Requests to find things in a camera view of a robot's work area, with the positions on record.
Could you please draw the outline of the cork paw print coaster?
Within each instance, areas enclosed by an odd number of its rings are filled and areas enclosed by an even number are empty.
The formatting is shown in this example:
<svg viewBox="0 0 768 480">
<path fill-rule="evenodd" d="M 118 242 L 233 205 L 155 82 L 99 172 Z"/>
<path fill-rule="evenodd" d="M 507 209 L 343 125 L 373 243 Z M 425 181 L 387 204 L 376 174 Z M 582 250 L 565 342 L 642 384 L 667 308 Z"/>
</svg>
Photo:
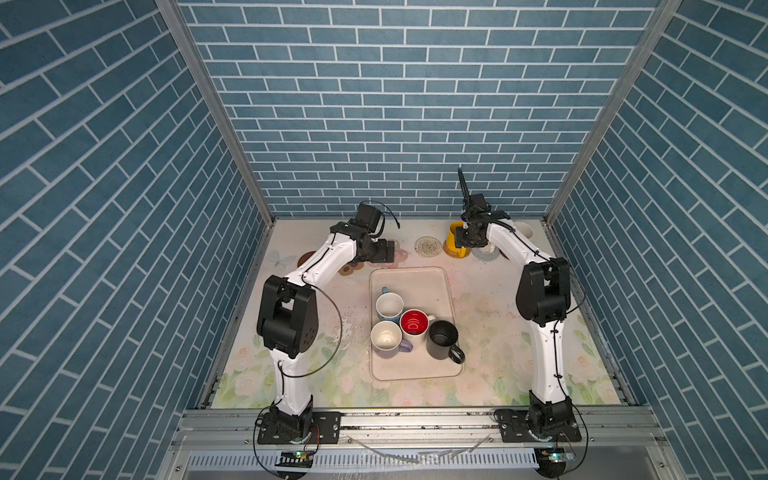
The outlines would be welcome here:
<svg viewBox="0 0 768 480">
<path fill-rule="evenodd" d="M 349 275 L 352 275 L 354 272 L 363 269 L 364 267 L 365 267 L 364 262 L 349 262 L 339 270 L 339 274 L 341 276 L 349 276 Z"/>
</svg>

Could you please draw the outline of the white speckled mug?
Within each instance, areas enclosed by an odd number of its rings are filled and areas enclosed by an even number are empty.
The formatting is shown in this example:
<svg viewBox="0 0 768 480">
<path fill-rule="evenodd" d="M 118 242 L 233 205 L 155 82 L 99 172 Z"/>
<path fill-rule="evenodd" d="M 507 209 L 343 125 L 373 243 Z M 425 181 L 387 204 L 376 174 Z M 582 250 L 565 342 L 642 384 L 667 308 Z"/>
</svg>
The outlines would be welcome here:
<svg viewBox="0 0 768 480">
<path fill-rule="evenodd" d="M 516 230 L 523 236 L 525 236 L 527 239 L 531 239 L 534 235 L 533 228 L 530 224 L 522 221 L 518 221 L 514 223 L 514 226 Z"/>
</svg>

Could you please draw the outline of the brown round coaster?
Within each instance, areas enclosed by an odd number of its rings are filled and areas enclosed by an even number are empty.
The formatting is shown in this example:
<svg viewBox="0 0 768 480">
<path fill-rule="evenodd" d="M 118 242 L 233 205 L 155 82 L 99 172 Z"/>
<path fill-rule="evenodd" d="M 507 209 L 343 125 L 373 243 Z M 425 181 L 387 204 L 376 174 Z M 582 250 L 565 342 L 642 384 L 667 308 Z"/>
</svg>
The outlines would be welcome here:
<svg viewBox="0 0 768 480">
<path fill-rule="evenodd" d="M 297 266 L 301 267 L 304 263 L 306 263 L 313 255 L 315 254 L 315 251 L 309 251 L 303 254 L 297 261 Z"/>
</svg>

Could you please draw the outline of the yellow mug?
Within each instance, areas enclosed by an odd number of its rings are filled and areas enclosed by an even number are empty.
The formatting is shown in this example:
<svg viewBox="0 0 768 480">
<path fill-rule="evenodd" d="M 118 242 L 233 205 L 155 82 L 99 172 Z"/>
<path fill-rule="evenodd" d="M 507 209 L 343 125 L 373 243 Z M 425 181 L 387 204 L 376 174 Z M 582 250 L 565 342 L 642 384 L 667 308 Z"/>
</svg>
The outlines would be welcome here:
<svg viewBox="0 0 768 480">
<path fill-rule="evenodd" d="M 456 245 L 456 233 L 458 230 L 461 230 L 463 226 L 464 224 L 462 221 L 452 223 L 449 227 L 448 236 L 443 243 L 444 252 L 452 258 L 463 259 L 471 253 L 470 248 L 458 247 Z"/>
</svg>

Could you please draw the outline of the light blue mug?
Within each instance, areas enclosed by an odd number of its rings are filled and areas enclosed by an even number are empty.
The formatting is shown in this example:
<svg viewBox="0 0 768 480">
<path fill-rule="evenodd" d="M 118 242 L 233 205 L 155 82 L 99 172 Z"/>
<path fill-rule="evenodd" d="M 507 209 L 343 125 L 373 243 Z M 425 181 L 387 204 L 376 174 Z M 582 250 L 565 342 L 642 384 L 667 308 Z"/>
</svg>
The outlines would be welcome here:
<svg viewBox="0 0 768 480">
<path fill-rule="evenodd" d="M 404 300 L 397 293 L 383 287 L 376 299 L 375 310 L 380 321 L 398 323 L 405 310 Z"/>
</svg>

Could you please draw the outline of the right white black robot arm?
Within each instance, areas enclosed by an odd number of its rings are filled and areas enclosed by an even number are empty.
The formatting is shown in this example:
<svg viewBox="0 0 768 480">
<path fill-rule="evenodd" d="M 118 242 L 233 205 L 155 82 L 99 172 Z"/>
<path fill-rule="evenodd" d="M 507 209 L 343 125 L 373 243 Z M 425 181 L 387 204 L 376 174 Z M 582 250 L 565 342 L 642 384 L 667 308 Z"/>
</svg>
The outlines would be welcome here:
<svg viewBox="0 0 768 480">
<path fill-rule="evenodd" d="M 528 429 L 540 441 L 559 437 L 579 441 L 581 432 L 573 402 L 565 389 L 562 324 L 570 312 L 570 266 L 533 246 L 508 221 L 510 216 L 494 210 L 481 194 L 472 194 L 465 184 L 463 226 L 455 233 L 459 248 L 497 247 L 520 267 L 515 297 L 519 314 L 532 323 L 534 373 L 529 393 Z"/>
</svg>

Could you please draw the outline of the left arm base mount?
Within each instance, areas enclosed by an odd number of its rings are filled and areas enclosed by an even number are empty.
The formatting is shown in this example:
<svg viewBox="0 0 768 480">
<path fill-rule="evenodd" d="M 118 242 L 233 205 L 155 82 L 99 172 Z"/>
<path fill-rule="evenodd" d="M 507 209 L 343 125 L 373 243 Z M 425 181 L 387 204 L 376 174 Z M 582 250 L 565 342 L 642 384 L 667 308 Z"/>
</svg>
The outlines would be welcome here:
<svg viewBox="0 0 768 480">
<path fill-rule="evenodd" d="M 337 444 L 342 415 L 338 411 L 318 411 L 298 416 L 280 410 L 266 412 L 256 428 L 259 445 L 304 443 Z"/>
</svg>

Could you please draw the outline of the pink flower coaster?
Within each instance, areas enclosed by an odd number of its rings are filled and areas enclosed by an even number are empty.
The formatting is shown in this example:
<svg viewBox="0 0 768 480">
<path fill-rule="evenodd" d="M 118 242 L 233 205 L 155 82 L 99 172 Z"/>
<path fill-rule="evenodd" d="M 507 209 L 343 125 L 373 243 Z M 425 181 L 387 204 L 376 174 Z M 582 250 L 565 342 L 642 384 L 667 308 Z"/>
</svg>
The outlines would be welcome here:
<svg viewBox="0 0 768 480">
<path fill-rule="evenodd" d="M 398 268 L 408 260 L 409 254 L 404 249 L 397 249 L 394 254 L 394 260 L 388 265 L 388 268 Z"/>
</svg>

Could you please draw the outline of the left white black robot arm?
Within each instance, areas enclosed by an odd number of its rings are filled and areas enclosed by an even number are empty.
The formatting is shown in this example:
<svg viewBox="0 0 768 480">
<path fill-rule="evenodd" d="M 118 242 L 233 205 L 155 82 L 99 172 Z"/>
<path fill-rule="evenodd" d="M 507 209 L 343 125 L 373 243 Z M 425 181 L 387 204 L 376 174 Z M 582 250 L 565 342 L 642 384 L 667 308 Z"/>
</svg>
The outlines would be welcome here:
<svg viewBox="0 0 768 480">
<path fill-rule="evenodd" d="M 306 369 L 306 352 L 319 328 L 317 294 L 349 263 L 394 261 L 394 243 L 381 237 L 386 218 L 377 205 L 362 201 L 355 216 L 333 225 L 324 244 L 297 269 L 264 283 L 257 334 L 270 350 L 276 399 L 263 418 L 261 443 L 298 444 L 319 436 L 307 380 L 313 373 Z"/>
</svg>

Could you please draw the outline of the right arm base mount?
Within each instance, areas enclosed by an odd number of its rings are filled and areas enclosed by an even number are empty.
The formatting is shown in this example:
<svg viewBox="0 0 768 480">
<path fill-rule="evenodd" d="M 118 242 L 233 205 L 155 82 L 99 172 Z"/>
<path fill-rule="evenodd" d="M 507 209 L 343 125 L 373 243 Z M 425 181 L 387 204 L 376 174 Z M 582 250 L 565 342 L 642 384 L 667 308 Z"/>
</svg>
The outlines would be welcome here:
<svg viewBox="0 0 768 480">
<path fill-rule="evenodd" d="M 575 443 L 582 440 L 582 433 L 572 412 L 545 415 L 531 409 L 496 409 L 493 419 L 499 425 L 504 443 L 551 443 L 566 439 Z"/>
</svg>

